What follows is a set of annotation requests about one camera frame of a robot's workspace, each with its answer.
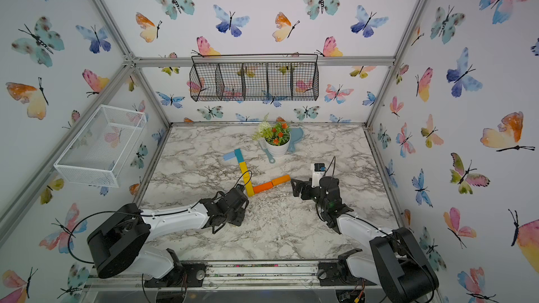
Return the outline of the yellow block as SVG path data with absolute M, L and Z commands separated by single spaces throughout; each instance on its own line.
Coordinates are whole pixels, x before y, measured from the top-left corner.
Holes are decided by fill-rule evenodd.
M 239 167 L 240 167 L 240 170 L 241 170 L 241 177 L 242 178 L 248 178 L 251 176 L 251 171 L 247 168 L 247 165 L 246 163 L 243 161 L 243 162 L 240 162 L 239 163 Z
M 244 178 L 244 186 L 245 186 L 245 190 L 246 190 L 246 193 L 247 193 L 248 197 L 252 197 L 252 196 L 255 195 L 254 188 L 253 188 L 253 185 L 252 185 L 252 182 L 251 182 L 251 177 L 245 177 Z

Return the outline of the red orange block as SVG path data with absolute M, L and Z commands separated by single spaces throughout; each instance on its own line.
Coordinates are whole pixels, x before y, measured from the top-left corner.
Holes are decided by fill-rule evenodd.
M 253 188 L 253 192 L 254 194 L 259 194 L 261 192 L 264 192 L 264 191 L 267 191 L 269 189 L 272 189 L 274 187 L 273 183 L 272 182 L 266 182 L 264 184 L 261 184 L 261 185 L 257 185 Z

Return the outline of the light blue block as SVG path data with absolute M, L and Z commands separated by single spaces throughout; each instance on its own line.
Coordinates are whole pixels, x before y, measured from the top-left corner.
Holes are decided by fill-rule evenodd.
M 232 160 L 232 159 L 235 159 L 235 158 L 236 158 L 236 155 L 235 155 L 234 151 L 223 155 L 223 160 L 224 161 L 229 161 L 229 160 Z

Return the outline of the teal block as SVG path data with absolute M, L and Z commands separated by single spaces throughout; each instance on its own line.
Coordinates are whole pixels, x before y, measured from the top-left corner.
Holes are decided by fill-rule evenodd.
M 241 152 L 240 149 L 234 150 L 234 155 L 235 155 L 235 157 L 236 157 L 236 159 L 237 159 L 238 164 L 242 164 L 242 163 L 245 162 L 245 161 L 244 161 L 243 154 L 242 154 L 242 152 Z

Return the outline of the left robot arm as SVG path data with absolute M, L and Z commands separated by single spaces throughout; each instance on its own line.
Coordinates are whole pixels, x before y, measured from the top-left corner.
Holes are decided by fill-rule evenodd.
M 147 245 L 147 241 L 181 231 L 209 229 L 213 234 L 226 224 L 244 221 L 248 196 L 244 185 L 192 205 L 169 210 L 122 206 L 87 238 L 97 275 L 109 279 L 125 272 L 150 277 L 153 288 L 178 286 L 188 277 L 176 253 Z

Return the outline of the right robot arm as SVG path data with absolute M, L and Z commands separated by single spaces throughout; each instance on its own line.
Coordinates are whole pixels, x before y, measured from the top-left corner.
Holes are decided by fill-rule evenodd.
M 339 180 L 324 176 L 313 181 L 291 180 L 293 196 L 315 203 L 319 219 L 338 234 L 366 247 L 341 255 L 341 276 L 378 284 L 391 302 L 434 299 L 438 277 L 407 228 L 388 229 L 363 219 L 341 198 Z

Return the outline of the white flower pot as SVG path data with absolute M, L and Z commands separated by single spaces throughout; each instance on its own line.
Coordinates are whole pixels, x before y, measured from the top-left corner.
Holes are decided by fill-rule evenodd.
M 269 143 L 267 140 L 263 140 L 266 149 L 272 155 L 274 159 L 280 159 L 285 156 L 289 149 L 290 141 L 284 143 L 283 145 L 274 145 Z

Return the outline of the light blue dustpan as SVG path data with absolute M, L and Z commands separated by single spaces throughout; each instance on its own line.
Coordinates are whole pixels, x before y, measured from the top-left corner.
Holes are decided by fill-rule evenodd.
M 302 128 L 292 128 L 290 130 L 290 143 L 288 152 L 294 153 L 296 151 L 296 145 L 303 139 L 303 129 Z

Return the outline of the artificial green orange plant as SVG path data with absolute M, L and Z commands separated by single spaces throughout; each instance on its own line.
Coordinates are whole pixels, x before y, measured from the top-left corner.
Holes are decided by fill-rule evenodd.
M 288 123 L 281 118 L 277 119 L 274 123 L 270 123 L 269 114 L 267 114 L 258 124 L 252 139 L 256 142 L 258 142 L 258 140 L 265 140 L 267 144 L 275 147 L 284 146 L 291 140 L 291 128 Z

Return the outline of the white mesh basket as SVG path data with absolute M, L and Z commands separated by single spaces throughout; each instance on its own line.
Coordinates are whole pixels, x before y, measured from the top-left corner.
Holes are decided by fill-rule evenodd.
M 119 175 L 145 130 L 146 113 L 101 105 L 53 164 L 67 182 L 119 187 Z

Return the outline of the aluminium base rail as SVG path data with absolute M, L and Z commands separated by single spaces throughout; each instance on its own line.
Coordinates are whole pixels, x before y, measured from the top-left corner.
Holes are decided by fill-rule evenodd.
M 183 262 L 183 275 L 172 280 L 151 279 L 148 275 L 123 274 L 100 279 L 91 273 L 87 292 L 157 290 L 189 293 L 200 290 L 288 290 L 288 289 L 381 289 L 374 276 L 358 278 L 345 273 L 344 263 L 334 260 L 263 260 Z

